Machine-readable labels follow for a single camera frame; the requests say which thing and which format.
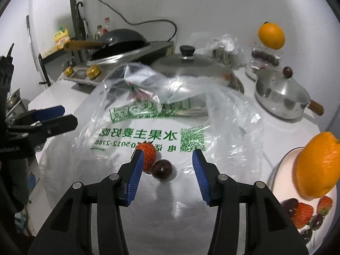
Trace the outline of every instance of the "fruit plate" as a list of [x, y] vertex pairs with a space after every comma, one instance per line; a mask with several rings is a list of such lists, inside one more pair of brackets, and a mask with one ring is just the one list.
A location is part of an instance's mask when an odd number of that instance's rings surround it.
[[[272, 185], [272, 192], [279, 202], [283, 202], [289, 198], [296, 198], [299, 202], [303, 202], [311, 205], [314, 208], [314, 214], [316, 214], [317, 204], [319, 202], [319, 198], [313, 200], [305, 200], [303, 199], [299, 193], [297, 192], [294, 183], [293, 183], [293, 166], [295, 159], [302, 151], [303, 147], [298, 147], [290, 152], [288, 152], [282, 161], [280, 162]], [[333, 200], [333, 206], [329, 211], [328, 215], [324, 218], [321, 227], [317, 231], [313, 231], [312, 239], [309, 243], [306, 244], [309, 254], [312, 255], [322, 244], [323, 239], [327, 235], [327, 232], [332, 224], [334, 214], [335, 214], [335, 205], [337, 204], [337, 188], [336, 186], [326, 194], [326, 196], [330, 197]], [[309, 226], [305, 226], [302, 229], [299, 229], [299, 232], [309, 228]]]

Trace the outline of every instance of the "qr code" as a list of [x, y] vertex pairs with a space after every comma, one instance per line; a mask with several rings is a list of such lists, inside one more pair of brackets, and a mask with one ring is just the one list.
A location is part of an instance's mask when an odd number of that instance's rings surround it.
[[195, 149], [205, 151], [204, 128], [202, 125], [181, 129], [180, 152], [193, 152]]

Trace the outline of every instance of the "strawberry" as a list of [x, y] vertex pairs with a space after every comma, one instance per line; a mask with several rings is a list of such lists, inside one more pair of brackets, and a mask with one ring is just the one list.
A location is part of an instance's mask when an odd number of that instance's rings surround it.
[[304, 227], [310, 221], [313, 216], [313, 212], [314, 209], [312, 206], [299, 202], [295, 214], [291, 217], [295, 227], [297, 229]]
[[317, 205], [317, 213], [326, 216], [329, 210], [332, 208], [333, 200], [330, 197], [323, 196], [319, 200]]
[[152, 142], [140, 143], [136, 146], [136, 150], [142, 150], [144, 152], [144, 168], [143, 171], [147, 171], [152, 167], [156, 160], [156, 149]]

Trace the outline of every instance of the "orange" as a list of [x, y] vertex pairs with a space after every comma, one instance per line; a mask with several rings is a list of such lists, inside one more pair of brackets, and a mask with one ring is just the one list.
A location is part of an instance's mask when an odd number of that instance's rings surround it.
[[316, 135], [295, 162], [295, 187], [305, 198], [327, 194], [340, 178], [340, 144], [331, 132]]
[[279, 50], [286, 42], [283, 30], [274, 23], [266, 22], [258, 29], [258, 38], [267, 47]]

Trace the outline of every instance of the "bottle with red cap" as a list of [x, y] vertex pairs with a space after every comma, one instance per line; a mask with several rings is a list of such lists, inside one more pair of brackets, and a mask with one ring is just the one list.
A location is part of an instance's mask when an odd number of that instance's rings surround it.
[[113, 30], [113, 25], [110, 22], [110, 18], [106, 17], [104, 19], [103, 34], [106, 34], [111, 30]]

